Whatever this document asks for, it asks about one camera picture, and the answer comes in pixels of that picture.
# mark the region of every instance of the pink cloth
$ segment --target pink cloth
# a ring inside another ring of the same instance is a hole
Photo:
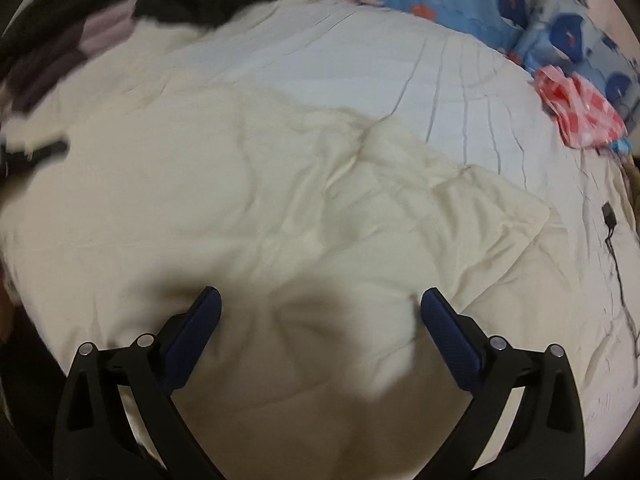
[[[581,75],[565,77],[549,65],[536,72],[534,86],[558,118],[562,142],[570,148],[597,148],[626,135],[618,112]]]

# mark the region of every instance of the white bed sheet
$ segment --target white bed sheet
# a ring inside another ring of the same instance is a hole
[[[588,365],[576,380],[591,470],[640,398],[600,211],[611,202],[618,216],[613,244],[626,302],[640,319],[640,246],[618,168],[593,150],[564,147],[526,72],[470,36],[398,12],[336,1],[266,10],[257,9],[259,19],[250,23],[259,23],[250,30],[240,20],[206,35],[141,24],[127,43],[59,85],[31,119],[11,120],[8,140],[24,142],[28,130],[27,142],[35,144],[41,133],[64,130],[80,110],[99,102],[102,86],[137,59],[161,54],[173,57],[178,69],[252,80],[309,104],[354,108],[374,118],[394,114],[452,160],[500,173],[553,205],[568,229],[582,289],[584,324],[576,330]],[[26,307],[38,324],[43,306]],[[38,324],[38,330],[52,346],[47,326]]]

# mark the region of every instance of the blue gripper pad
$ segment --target blue gripper pad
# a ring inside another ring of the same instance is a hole
[[[482,357],[460,326],[463,316],[453,310],[437,288],[422,295],[420,316],[458,387],[471,393],[477,391],[481,386]]]
[[[169,333],[170,340],[161,345],[164,367],[158,380],[165,394],[169,396],[187,383],[221,315],[222,298],[208,286],[187,313],[174,316],[164,326],[158,336]]]

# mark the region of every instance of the pink and red cloth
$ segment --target pink and red cloth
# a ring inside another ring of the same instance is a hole
[[[569,77],[545,66],[534,77],[536,91],[558,118],[562,142],[571,148],[598,148],[626,136],[618,112],[598,89],[577,73]]]

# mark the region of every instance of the blue patterned fabric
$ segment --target blue patterned fabric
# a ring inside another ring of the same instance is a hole
[[[567,75],[578,72],[613,104],[628,131],[640,121],[638,64],[594,25],[587,0],[360,1],[412,12],[471,34],[532,75],[549,64]]]

